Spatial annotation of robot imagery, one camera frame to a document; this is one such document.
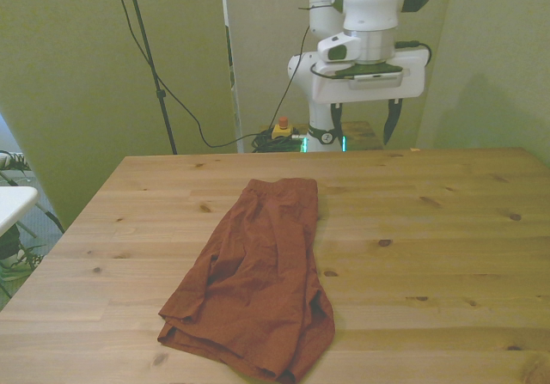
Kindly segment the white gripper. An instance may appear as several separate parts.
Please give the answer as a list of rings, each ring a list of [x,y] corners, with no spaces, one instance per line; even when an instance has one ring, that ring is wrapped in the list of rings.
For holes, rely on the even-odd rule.
[[[387,145],[400,119],[402,99],[418,97],[424,91],[427,60],[425,49],[399,50],[382,64],[328,64],[320,60],[310,68],[312,100],[332,103],[334,137],[343,137],[342,105],[336,103],[389,100],[383,128],[383,144]]]

